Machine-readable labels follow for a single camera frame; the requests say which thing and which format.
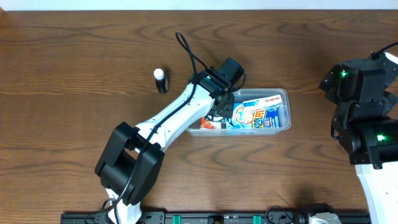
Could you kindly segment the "red Panadol box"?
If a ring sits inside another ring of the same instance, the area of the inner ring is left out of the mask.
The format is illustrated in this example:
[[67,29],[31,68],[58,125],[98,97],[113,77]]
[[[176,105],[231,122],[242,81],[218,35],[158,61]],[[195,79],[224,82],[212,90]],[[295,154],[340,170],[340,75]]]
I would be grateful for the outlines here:
[[213,120],[202,117],[200,120],[200,129],[221,129],[224,124],[222,117],[216,117]]

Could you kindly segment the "dark bottle white cap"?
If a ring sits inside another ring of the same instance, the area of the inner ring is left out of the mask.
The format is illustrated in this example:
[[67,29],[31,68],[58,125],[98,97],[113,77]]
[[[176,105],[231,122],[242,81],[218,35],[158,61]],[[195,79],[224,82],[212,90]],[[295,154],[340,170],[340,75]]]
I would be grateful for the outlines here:
[[165,72],[161,68],[156,68],[154,70],[154,78],[156,87],[161,94],[165,94],[169,90],[169,81]]

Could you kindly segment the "black mounting rail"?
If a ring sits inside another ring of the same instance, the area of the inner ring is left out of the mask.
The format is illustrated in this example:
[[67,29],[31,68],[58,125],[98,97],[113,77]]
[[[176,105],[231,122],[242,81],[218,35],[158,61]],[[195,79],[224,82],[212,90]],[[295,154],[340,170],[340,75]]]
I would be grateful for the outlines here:
[[272,206],[265,212],[257,213],[194,213],[194,212],[142,212],[137,220],[141,224],[306,224],[342,223],[371,224],[368,212],[337,212],[325,203],[307,205],[299,210]]

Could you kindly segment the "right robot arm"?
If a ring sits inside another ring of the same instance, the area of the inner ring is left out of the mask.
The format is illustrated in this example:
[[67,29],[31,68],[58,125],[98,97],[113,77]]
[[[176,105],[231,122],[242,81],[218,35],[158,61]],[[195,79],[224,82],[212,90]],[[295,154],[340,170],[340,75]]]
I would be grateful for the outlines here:
[[331,136],[348,153],[364,190],[372,223],[397,223],[397,105],[389,87],[397,57],[388,52],[337,63],[319,84],[336,105]]

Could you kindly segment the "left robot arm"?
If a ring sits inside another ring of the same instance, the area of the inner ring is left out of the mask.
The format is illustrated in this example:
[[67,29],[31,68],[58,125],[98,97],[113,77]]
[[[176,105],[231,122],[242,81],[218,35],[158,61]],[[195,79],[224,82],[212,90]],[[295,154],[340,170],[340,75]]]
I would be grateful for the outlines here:
[[227,58],[219,69],[194,73],[181,95],[151,119],[113,130],[95,167],[109,193],[111,205],[101,212],[107,223],[137,223],[139,204],[153,188],[167,148],[196,120],[220,115],[245,78],[243,67]]

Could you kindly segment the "blue Kool Fever box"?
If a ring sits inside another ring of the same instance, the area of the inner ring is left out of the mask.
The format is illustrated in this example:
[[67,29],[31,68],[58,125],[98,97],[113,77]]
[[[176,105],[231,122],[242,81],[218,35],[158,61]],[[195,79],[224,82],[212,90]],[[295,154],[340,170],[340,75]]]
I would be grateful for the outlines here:
[[267,129],[279,127],[279,106],[245,112],[241,103],[235,103],[233,116],[226,120],[227,129]]

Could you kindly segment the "white blue Panadol box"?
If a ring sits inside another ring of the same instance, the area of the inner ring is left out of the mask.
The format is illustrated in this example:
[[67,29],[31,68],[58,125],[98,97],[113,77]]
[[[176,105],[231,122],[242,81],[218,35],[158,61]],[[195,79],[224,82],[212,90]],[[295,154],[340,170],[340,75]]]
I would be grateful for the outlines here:
[[280,95],[268,96],[264,98],[257,98],[242,102],[243,108],[246,110],[259,110],[262,108],[271,108],[282,103]]

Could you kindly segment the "clear plastic container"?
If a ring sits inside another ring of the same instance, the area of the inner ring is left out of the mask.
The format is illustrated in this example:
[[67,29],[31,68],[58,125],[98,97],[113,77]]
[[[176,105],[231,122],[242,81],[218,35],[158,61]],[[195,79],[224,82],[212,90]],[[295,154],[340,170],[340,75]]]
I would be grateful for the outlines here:
[[[200,119],[191,124],[187,131],[192,136],[242,136],[242,135],[275,135],[280,131],[289,129],[291,126],[290,120],[290,106],[288,94],[284,89],[281,88],[258,88],[258,89],[240,89],[234,92],[234,103],[241,103],[248,100],[254,100],[257,98],[264,98],[268,96],[280,95],[282,103],[279,106],[279,128],[267,128],[267,129],[227,129],[226,119],[221,129],[200,129]],[[257,111],[257,110],[246,110],[245,112]]]

